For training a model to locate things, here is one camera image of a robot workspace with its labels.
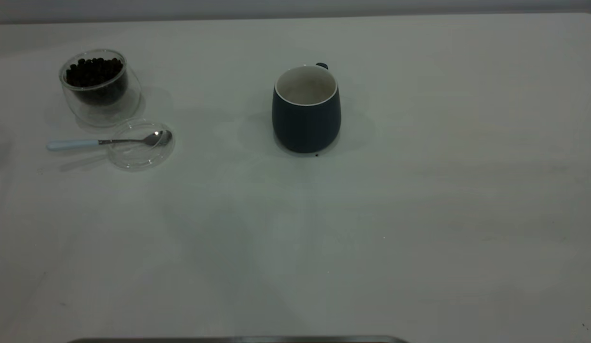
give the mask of table surface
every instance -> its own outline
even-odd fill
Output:
[[[58,81],[122,52],[175,133],[131,173]],[[323,61],[337,142],[274,140]],[[0,26],[0,343],[389,334],[591,342],[591,15]]]

